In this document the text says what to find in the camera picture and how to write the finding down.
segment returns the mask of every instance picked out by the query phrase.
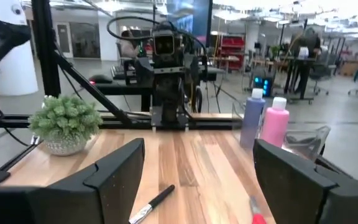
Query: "pink bottle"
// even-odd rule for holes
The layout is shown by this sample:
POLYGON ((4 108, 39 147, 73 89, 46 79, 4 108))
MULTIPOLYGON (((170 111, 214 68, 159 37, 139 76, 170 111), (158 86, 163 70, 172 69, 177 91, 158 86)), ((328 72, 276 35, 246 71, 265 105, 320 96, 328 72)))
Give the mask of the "pink bottle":
POLYGON ((281 147, 284 142, 285 132, 287 131, 290 112, 285 109, 287 99, 275 97, 273 105, 267 108, 264 124, 259 138, 281 147))

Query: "bottle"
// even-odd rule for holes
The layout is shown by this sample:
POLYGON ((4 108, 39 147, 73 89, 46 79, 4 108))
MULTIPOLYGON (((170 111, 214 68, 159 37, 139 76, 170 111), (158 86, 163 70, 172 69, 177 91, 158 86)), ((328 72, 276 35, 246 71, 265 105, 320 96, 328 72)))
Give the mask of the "bottle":
POLYGON ((259 130, 260 117, 265 106, 265 100, 262 99, 263 92, 261 88, 254 88, 251 97, 247 99, 240 134, 240 145, 246 149, 252 149, 259 130))
POLYGON ((285 109, 287 99, 275 97, 267 108, 260 138, 277 147, 282 147, 287 131, 290 112, 285 109))

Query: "plant pot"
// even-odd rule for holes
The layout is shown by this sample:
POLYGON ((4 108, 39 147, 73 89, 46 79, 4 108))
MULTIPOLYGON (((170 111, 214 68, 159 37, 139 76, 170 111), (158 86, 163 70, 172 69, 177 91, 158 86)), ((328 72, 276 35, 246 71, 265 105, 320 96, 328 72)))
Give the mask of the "plant pot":
POLYGON ((69 156, 84 150, 86 140, 45 140, 49 152, 56 156, 69 156))

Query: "red shelf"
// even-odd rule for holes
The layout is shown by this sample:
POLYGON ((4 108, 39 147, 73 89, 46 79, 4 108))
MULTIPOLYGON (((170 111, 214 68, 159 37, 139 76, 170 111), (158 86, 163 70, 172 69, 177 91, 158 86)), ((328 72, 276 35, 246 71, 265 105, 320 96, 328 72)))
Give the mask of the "red shelf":
POLYGON ((239 36, 224 35, 222 36, 219 44, 220 45, 215 56, 217 57, 234 56, 237 57, 239 60, 236 62, 227 62, 224 60, 220 60, 218 62, 218 67, 221 69, 226 69, 226 63, 229 63, 230 70, 241 69, 244 61, 243 51, 244 51, 244 46, 246 44, 244 38, 239 36))
POLYGON ((231 47, 231 48, 233 48, 233 47, 235 47, 235 48, 244 48, 244 46, 243 45, 222 45, 222 47, 231 47))

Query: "red marker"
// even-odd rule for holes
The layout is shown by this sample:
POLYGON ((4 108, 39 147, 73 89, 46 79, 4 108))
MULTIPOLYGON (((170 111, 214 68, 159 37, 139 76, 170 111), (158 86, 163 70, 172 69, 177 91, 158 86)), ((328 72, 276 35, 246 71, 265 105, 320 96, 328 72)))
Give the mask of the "red marker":
POLYGON ((256 202, 255 197, 251 196, 249 198, 249 204, 251 206, 252 211, 252 224, 267 224, 260 208, 258 207, 258 203, 256 202))

